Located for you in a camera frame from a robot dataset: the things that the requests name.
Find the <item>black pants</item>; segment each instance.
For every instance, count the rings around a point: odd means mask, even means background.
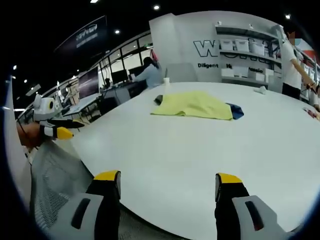
[[[283,84],[282,86],[282,94],[287,95],[289,97],[292,97],[294,99],[300,99],[300,93],[301,90],[298,88],[295,88],[293,86],[290,86],[286,83]]]

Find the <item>shelf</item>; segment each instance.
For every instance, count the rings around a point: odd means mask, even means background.
[[[238,26],[215,26],[217,34],[246,36],[251,38],[263,39],[268,41],[279,40],[276,35],[256,29],[238,27]]]
[[[257,81],[253,78],[246,78],[246,77],[237,77],[237,76],[221,76],[223,83],[230,83],[230,84],[243,84],[241,85],[248,85],[251,87],[261,87],[261,86],[268,86],[268,83],[265,81]]]
[[[303,51],[301,51],[300,49],[298,49],[297,47],[295,48],[299,53],[301,53],[303,55],[304,58],[308,59],[309,62],[311,62],[313,65],[315,65],[315,61],[309,57],[307,54],[305,54]]]
[[[279,59],[275,59],[275,58],[269,57],[269,56],[259,55],[259,54],[248,52],[248,51],[235,51],[235,50],[222,50],[222,49],[220,49],[220,53],[221,54],[237,54],[237,55],[251,56],[251,57],[256,57],[256,58],[260,58],[260,59],[265,59],[265,60],[274,62],[276,64],[282,64],[281,60],[279,60]]]

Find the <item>desk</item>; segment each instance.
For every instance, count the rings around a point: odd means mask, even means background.
[[[209,82],[158,86],[118,106],[71,141],[93,175],[121,170],[121,203],[149,223],[193,240],[217,239],[215,174],[241,178],[290,231],[320,183],[320,122],[306,103],[253,87]],[[202,90],[242,107],[239,120],[150,115],[155,97]]]
[[[79,114],[83,109],[93,104],[97,99],[99,99],[99,93],[87,96],[85,98],[80,99],[80,101],[70,107],[69,111],[67,111],[63,116],[67,117],[74,114]]]
[[[124,84],[120,84],[119,86],[112,86],[108,89],[103,89],[101,90],[101,93],[105,99],[115,98],[117,104],[121,105],[135,97],[135,95],[131,95],[130,92],[133,88],[137,88],[139,84],[141,84],[141,82],[126,82]],[[144,90],[144,88],[141,86],[141,91],[137,91],[136,93],[140,94],[142,90]]]

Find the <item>black ceiling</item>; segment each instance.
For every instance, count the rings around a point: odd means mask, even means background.
[[[76,69],[85,70],[97,59],[83,59],[80,65],[65,69],[58,67],[53,61],[53,50],[75,31],[106,15],[110,33],[106,48],[112,50],[124,41],[149,29],[149,20],[164,14],[175,15],[198,12],[225,10],[253,14],[269,19],[285,27],[287,31],[298,32],[293,21],[285,20],[284,13],[290,12],[298,16],[300,8],[292,9],[292,4],[279,4],[279,1],[174,1],[174,0],[99,0],[91,4],[90,0],[45,0],[45,1],[10,1],[5,7],[10,13],[10,21],[3,18],[5,34],[4,52],[7,70],[16,77],[13,96],[19,108],[26,107],[32,99],[20,99],[34,85],[40,84],[40,92],[53,87],[57,80],[63,80],[76,73]],[[160,5],[159,11],[152,6]],[[300,23],[310,21],[301,18]],[[113,34],[114,29],[120,29],[121,34]],[[12,65],[18,68],[12,71]]]

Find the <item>hand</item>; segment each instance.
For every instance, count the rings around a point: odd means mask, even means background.
[[[22,128],[20,125],[17,126],[20,142],[23,146],[34,148],[45,141],[45,136],[40,132],[40,124],[36,122],[23,124]]]

